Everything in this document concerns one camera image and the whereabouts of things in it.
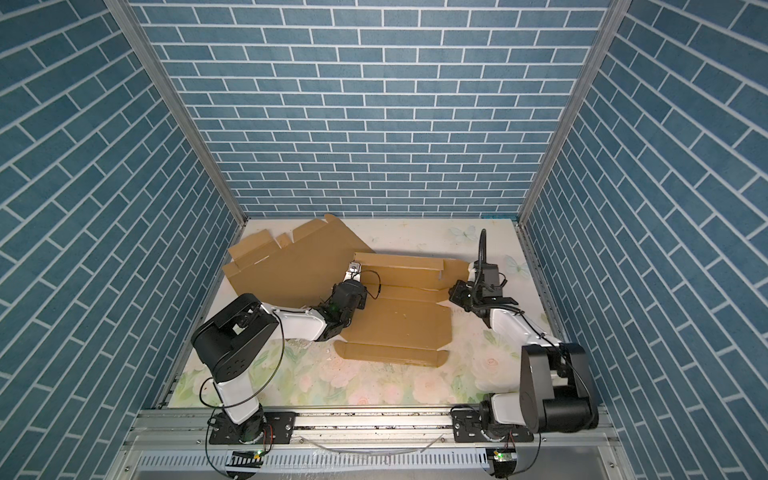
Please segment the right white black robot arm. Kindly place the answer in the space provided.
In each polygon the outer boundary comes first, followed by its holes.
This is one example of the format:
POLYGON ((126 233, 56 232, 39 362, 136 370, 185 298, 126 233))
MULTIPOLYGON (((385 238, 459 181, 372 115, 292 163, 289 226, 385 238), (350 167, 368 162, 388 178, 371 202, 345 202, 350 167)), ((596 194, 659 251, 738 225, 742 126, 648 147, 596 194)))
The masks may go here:
POLYGON ((533 434, 596 428, 599 412, 587 352, 536 327, 517 301, 503 294, 505 284, 497 265, 477 260, 472 278, 449 290, 453 304, 520 345, 518 390, 486 395, 479 405, 482 428, 521 425, 533 434))

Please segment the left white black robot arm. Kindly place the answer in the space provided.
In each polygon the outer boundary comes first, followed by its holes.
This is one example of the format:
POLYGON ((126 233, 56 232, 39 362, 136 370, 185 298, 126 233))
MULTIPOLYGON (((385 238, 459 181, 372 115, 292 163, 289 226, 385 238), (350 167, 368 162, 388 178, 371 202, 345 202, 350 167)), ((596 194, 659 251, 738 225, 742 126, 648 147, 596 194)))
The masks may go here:
POLYGON ((228 419, 238 427, 264 422, 259 392, 251 386, 248 371, 268 341, 332 339, 351 325, 367 297, 367 288, 353 279, 334 285, 328 299, 302 310, 275 307, 253 294, 242 294, 198 327, 192 346, 211 373, 228 419))

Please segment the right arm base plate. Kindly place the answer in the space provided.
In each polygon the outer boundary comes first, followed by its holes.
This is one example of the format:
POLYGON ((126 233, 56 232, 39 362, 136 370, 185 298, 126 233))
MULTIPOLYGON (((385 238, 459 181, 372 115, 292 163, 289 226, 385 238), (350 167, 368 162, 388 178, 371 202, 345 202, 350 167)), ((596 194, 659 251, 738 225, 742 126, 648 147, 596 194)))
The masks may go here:
POLYGON ((517 443, 532 442, 534 435, 518 424, 501 424, 489 411, 468 404, 454 405, 449 410, 456 443, 517 443))

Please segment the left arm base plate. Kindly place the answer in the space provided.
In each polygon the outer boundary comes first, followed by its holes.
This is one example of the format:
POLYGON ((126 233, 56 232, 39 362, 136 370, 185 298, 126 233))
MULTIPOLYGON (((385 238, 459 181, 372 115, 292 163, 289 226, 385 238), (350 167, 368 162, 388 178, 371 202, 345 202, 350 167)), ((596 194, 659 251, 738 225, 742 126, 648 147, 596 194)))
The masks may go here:
POLYGON ((234 423, 225 413, 217 413, 208 422, 208 442, 213 445, 260 444, 272 446, 289 444, 297 414, 290 411, 259 411, 241 424, 234 423))

